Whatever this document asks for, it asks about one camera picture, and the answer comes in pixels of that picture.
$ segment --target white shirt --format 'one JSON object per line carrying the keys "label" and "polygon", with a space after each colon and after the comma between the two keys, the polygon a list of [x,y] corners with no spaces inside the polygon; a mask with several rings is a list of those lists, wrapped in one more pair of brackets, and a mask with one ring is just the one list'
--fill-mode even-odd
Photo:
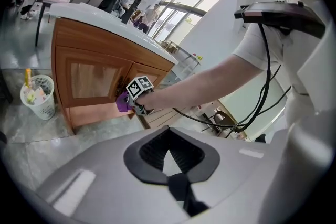
{"label": "white shirt", "polygon": [[[323,0],[302,1],[327,25],[330,16],[326,12]],[[315,50],[320,39],[295,30],[288,36],[272,27],[264,26],[264,30],[270,51],[271,65],[282,64],[281,68],[285,68],[292,85],[285,108],[287,126],[290,127],[296,120],[314,111],[313,104],[297,72]],[[257,24],[249,26],[244,39],[233,54],[262,70],[267,70],[265,44]]]}
{"label": "white shirt", "polygon": [[143,16],[142,23],[151,26],[153,22],[157,21],[158,17],[159,15],[153,9],[148,9]]}

